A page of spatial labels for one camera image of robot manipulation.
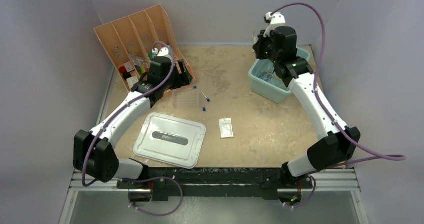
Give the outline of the blue-capped test tube angled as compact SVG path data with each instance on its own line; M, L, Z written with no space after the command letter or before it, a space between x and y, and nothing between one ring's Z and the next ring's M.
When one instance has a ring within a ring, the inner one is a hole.
M204 96L204 98L206 99L207 102L211 101L203 91L200 91L200 93Z

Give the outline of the white small plastic packet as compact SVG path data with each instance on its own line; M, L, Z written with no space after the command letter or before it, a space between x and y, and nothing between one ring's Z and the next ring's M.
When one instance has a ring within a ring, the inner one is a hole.
M231 118L219 119L218 123L219 123L219 128L220 128L220 137L222 139L234 137L233 125L232 125L232 119Z

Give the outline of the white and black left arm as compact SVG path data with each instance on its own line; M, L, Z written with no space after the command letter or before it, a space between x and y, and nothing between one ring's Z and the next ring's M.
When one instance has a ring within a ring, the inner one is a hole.
M165 92L189 86L193 81L184 60L172 64L168 56L157 56L150 68L118 108L90 131L80 130L73 141L73 167L95 180L107 183L113 178L129 179L138 189L146 187L147 165L134 159L119 159L115 148L135 121L150 111Z

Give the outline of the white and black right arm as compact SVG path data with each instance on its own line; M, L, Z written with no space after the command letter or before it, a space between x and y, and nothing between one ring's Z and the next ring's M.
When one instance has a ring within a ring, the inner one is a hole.
M334 110L330 109L329 113L324 111L321 105L327 100L322 97L318 101L316 98L322 91L314 85L313 68L298 55L296 31L292 27L281 26L267 35L265 30L261 30L253 50L257 59L271 61L277 77L306 110L318 139L306 155L282 165L282 184L292 188L307 174L349 161L356 150L349 138L358 141L361 133L357 127L349 127L338 118Z

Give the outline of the clear test tube rack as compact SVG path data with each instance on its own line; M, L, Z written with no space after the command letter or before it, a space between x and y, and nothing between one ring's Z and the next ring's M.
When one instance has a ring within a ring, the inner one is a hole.
M201 99L196 89L174 90L172 92L172 105L174 108L199 108Z

